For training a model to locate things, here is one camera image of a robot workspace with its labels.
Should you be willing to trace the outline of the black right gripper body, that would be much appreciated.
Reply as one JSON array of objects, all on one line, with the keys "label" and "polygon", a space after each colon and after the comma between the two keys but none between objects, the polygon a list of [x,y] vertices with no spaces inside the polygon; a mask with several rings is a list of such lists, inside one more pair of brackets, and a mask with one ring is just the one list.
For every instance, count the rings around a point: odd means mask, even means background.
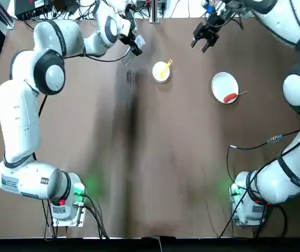
[{"label": "black right gripper body", "polygon": [[211,15],[209,18],[205,18],[205,24],[200,22],[193,32],[193,36],[198,35],[200,39],[206,39],[211,36],[217,36],[219,38],[218,32],[223,25],[223,18],[217,15]]}]

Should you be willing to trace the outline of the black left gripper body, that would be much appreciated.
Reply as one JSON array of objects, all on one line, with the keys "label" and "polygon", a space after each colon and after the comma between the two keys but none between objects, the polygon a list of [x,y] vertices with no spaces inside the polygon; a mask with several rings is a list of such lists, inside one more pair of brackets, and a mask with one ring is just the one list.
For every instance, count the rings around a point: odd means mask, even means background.
[{"label": "black left gripper body", "polygon": [[129,31],[127,35],[125,34],[119,34],[118,35],[119,40],[124,44],[124,45],[135,45],[136,44],[136,36],[133,33],[133,31]]}]

